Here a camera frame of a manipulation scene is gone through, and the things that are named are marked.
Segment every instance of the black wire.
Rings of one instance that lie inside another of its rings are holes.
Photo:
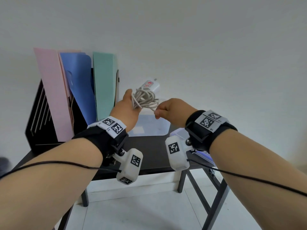
[[[269,184],[269,185],[277,186],[279,188],[286,189],[286,190],[289,190],[289,191],[292,191],[294,193],[297,193],[297,194],[300,194],[300,195],[303,195],[303,196],[307,197],[307,193],[302,192],[302,191],[297,190],[297,189],[293,189],[293,188],[285,186],[285,185],[281,185],[281,184],[278,184],[278,183],[275,183],[275,182],[270,182],[270,181],[259,179],[259,178],[253,178],[253,177],[249,177],[249,176],[245,176],[245,175],[241,175],[241,174],[235,174],[235,173],[232,173],[232,172],[215,169],[213,167],[204,165],[202,163],[199,163],[199,162],[191,160],[191,159],[187,159],[187,161],[192,161],[192,162],[195,162],[195,163],[197,163],[199,165],[202,165],[202,166],[204,166],[206,168],[209,168],[209,169],[212,169],[212,170],[215,170],[215,171],[219,171],[219,172],[222,172],[222,173],[225,173],[225,174],[230,174],[232,176],[236,176],[236,177],[239,177],[239,178],[245,178],[245,179],[254,180],[254,181],[257,181],[257,182],[262,182],[262,183],[266,183],[266,184]]]
[[[40,161],[40,162],[36,162],[33,164],[29,164],[29,165],[25,165],[22,167],[19,167],[17,169],[13,169],[5,174],[3,174],[2,176],[0,176],[0,179],[6,177],[9,174],[15,173],[19,170],[23,170],[32,166],[36,166],[36,165],[43,165],[43,164],[67,164],[67,165],[74,165],[74,166],[78,166],[78,167],[82,167],[85,169],[89,169],[89,170],[110,170],[110,171],[114,171],[114,172],[121,172],[121,170],[116,170],[116,169],[105,169],[105,168],[99,168],[99,167],[90,167],[90,166],[86,166],[86,165],[81,165],[75,162],[70,162],[70,161]]]

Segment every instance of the black desk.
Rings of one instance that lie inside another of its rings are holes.
[[[176,127],[171,126],[169,133],[174,131]],[[168,160],[167,151],[165,147],[165,140],[169,136],[169,133],[164,136],[143,136],[143,137],[129,137],[128,140],[125,143],[124,149],[126,151],[130,150],[131,148],[136,148],[140,150],[143,153],[143,162],[140,169],[140,175],[145,174],[156,174],[156,173],[164,173],[164,172],[171,172],[174,171]],[[199,161],[203,164],[206,164],[208,166],[213,166],[210,162],[200,158],[199,156],[191,153],[187,153],[189,159],[193,159],[196,161]],[[19,163],[16,167],[21,166],[22,164],[28,162],[32,158],[35,157],[35,154],[30,151]],[[108,168],[116,168],[118,169],[120,166],[119,163],[116,163],[113,166],[109,166]],[[217,188],[217,195],[213,201],[213,205],[210,207],[208,202],[206,201],[204,195],[202,194],[200,188],[198,187],[196,181],[194,180],[192,174],[189,170],[191,169],[199,169],[202,168],[202,166],[190,162],[190,168],[188,170],[184,170],[181,172],[181,177],[179,180],[179,185],[177,191],[179,193],[183,190],[183,185],[185,181],[186,175],[189,177],[196,193],[198,194],[198,197],[200,198],[205,210],[208,213],[208,217],[205,221],[203,230],[205,229],[211,229],[214,221],[217,218],[218,213],[220,212],[220,209],[225,201],[225,198],[228,194],[229,187],[227,186],[226,182],[223,180],[221,183],[216,179],[214,176],[213,170],[209,170],[207,168],[203,168],[213,185]],[[93,180],[104,180],[104,179],[110,179],[110,178],[116,178],[115,172],[110,171],[98,171],[96,175],[94,176]],[[88,206],[88,196],[86,190],[82,193],[82,203],[83,206]],[[59,225],[59,230],[65,230],[66,225],[69,220],[69,216],[71,213],[72,207],[65,213],[65,215],[62,217],[61,223]]]

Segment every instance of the person's left hand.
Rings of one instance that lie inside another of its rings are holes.
[[[121,120],[126,126],[126,132],[131,131],[136,122],[138,121],[138,115],[141,108],[132,108],[132,89],[128,89],[121,101],[115,104],[110,116]]]

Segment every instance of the white tile floor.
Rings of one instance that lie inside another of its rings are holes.
[[[201,186],[211,205],[214,186]],[[88,208],[73,207],[67,230],[194,230],[207,217],[193,188],[92,202]],[[260,230],[259,225],[230,191],[213,230]]]

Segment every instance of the black file organizer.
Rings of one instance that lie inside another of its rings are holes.
[[[76,101],[70,103],[74,116],[74,133],[77,134],[87,128],[85,119]],[[56,137],[52,116],[45,95],[43,82],[40,81],[30,117],[25,130],[25,136],[35,155],[42,154],[64,142]]]

